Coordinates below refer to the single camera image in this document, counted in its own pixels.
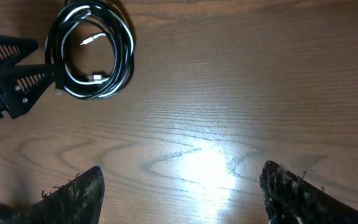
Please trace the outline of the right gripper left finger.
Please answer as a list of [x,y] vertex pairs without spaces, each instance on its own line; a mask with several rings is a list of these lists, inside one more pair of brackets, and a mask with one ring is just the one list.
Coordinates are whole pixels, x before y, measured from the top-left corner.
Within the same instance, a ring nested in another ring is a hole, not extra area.
[[60,186],[30,209],[11,217],[16,224],[98,224],[105,192],[104,176],[94,166]]

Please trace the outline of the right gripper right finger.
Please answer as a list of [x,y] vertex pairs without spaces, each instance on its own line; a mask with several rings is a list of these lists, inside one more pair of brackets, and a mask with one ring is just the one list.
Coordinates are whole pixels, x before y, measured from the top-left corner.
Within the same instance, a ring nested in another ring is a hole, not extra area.
[[269,223],[358,224],[358,210],[336,200],[274,161],[259,177]]

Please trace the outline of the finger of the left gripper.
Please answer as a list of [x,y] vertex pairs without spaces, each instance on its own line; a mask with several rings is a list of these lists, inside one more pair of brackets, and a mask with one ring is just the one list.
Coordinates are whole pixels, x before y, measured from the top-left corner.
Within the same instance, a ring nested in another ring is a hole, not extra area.
[[38,48],[34,39],[0,35],[0,66],[15,65]]
[[17,65],[0,67],[0,86],[5,94],[6,111],[16,119],[30,111],[44,91],[53,83],[55,65]]

